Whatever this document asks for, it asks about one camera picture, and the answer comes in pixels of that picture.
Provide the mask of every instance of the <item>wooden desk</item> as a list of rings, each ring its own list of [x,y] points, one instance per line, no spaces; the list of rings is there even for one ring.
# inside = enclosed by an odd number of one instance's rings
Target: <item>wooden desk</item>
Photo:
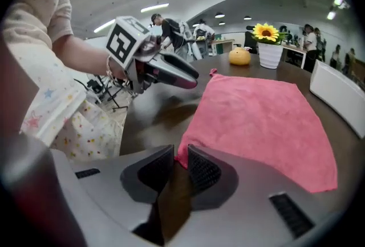
[[[338,189],[316,193],[315,196],[329,210],[342,209],[365,165],[364,152],[361,148],[354,147],[359,143],[359,138],[335,111],[309,91],[309,72],[284,62],[280,62],[277,70],[269,70],[259,65],[257,55],[251,55],[251,58],[251,65],[246,67],[230,65],[228,54],[192,62],[200,77],[197,87],[191,90],[164,84],[151,85],[129,105],[120,154],[164,144],[174,144],[177,149],[210,80],[211,68],[216,68],[217,73],[227,76],[294,83],[320,118],[338,167]],[[167,239],[188,219],[189,191],[187,171],[176,164],[172,180],[159,198],[161,223]]]
[[[306,62],[307,51],[299,49],[299,48],[294,47],[294,46],[285,45],[285,44],[282,44],[282,47],[283,47],[283,54],[281,56],[281,60],[283,62],[286,61],[286,55],[287,55],[288,50],[292,50],[292,51],[298,52],[300,54],[303,54],[303,59],[302,59],[302,63],[301,63],[301,69],[303,69],[304,68],[304,63]]]
[[[212,54],[213,56],[217,55],[217,44],[223,44],[223,53],[227,53],[233,49],[233,42],[234,39],[228,39],[228,40],[213,40],[211,41],[212,45]]]

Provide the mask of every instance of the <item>yellow flower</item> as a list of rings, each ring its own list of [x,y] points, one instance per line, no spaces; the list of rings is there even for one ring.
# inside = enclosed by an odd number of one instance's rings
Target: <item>yellow flower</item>
[[[257,24],[253,29],[253,34],[258,39],[266,38],[267,40],[276,41],[279,36],[279,31],[272,25],[265,23],[264,25]]]

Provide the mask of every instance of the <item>round ceiling lamp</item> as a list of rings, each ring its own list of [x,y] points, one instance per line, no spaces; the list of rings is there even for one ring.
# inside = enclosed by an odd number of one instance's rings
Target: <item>round ceiling lamp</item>
[[[217,14],[216,14],[216,18],[223,18],[225,15],[223,14],[223,13],[221,13],[221,12],[218,12]]]

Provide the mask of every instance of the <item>white ribbed pot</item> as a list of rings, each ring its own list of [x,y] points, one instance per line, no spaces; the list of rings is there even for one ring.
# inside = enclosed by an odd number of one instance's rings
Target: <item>white ribbed pot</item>
[[[283,53],[281,45],[258,43],[258,55],[262,67],[276,69]]]

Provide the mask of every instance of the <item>yellow round object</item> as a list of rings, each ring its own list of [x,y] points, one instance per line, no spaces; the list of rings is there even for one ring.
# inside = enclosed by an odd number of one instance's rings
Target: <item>yellow round object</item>
[[[250,52],[242,47],[236,47],[229,53],[229,62],[236,66],[245,66],[251,61]]]

